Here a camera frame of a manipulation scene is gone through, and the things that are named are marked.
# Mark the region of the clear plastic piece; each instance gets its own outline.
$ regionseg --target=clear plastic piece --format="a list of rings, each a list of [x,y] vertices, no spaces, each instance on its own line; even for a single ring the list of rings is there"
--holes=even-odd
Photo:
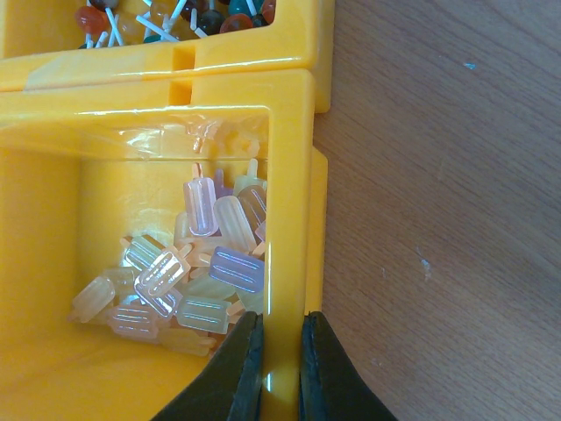
[[[124,251],[124,259],[139,271],[146,270],[160,255],[161,249],[146,237],[133,237]]]
[[[263,190],[266,190],[266,180],[258,178],[257,166],[257,160],[249,160],[247,175],[239,175],[236,178],[236,182],[234,183],[234,196],[237,196],[240,191],[248,186],[260,186]]]
[[[129,339],[155,339],[158,336],[158,315],[138,304],[118,305],[110,310],[107,324],[117,335]]]
[[[210,260],[209,275],[238,289],[256,293],[263,290],[265,263],[226,247],[217,247]]]
[[[217,199],[234,194],[234,189],[224,186],[224,170],[221,168],[218,168],[214,173],[214,190],[217,193]]]
[[[134,280],[138,276],[138,272],[134,268],[105,269],[102,275],[113,282],[115,294],[119,300],[134,294]]]
[[[186,284],[178,284],[176,287],[184,296],[201,296],[215,300],[225,300],[236,293],[236,289],[224,282],[220,282],[209,274],[195,278]]]
[[[134,290],[146,304],[152,307],[162,318],[169,320],[177,311],[183,294],[175,288],[171,288],[163,296],[150,296],[139,278],[134,282]]]
[[[202,177],[201,164],[193,164],[193,181],[186,182],[183,190],[191,233],[198,237],[209,237],[218,231],[212,211],[217,200],[214,182],[211,178]]]
[[[214,206],[214,212],[220,232],[228,239],[231,248],[249,253],[257,246],[252,228],[237,197],[221,197]]]
[[[170,351],[190,353],[204,357],[217,343],[214,338],[204,338],[190,329],[160,329],[160,343]]]
[[[266,219],[266,192],[261,186],[248,186],[238,195],[245,217],[255,232]]]
[[[187,212],[182,212],[177,217],[175,217],[175,230],[174,230],[174,244],[177,246],[177,242],[180,239],[191,236],[191,231],[189,230],[189,221]]]
[[[236,289],[236,294],[247,311],[255,311],[257,314],[263,313],[263,291],[253,294],[242,289]]]
[[[87,323],[115,298],[115,287],[107,276],[97,276],[72,300],[73,310],[69,320]]]
[[[266,221],[263,221],[263,224],[259,224],[257,230],[255,230],[255,235],[261,240],[265,241],[266,238]]]
[[[186,237],[177,241],[178,247],[184,247],[187,244],[193,246],[191,253],[187,255],[185,260],[193,268],[207,267],[209,263],[204,258],[206,254],[212,255],[217,247],[228,247],[230,241],[225,237]]]
[[[164,249],[154,263],[140,274],[138,281],[147,295],[164,296],[188,273],[191,266],[185,256],[191,248],[191,245],[186,245],[181,252],[173,246]]]
[[[225,334],[228,332],[230,303],[200,296],[186,296],[177,309],[177,323],[201,331]]]

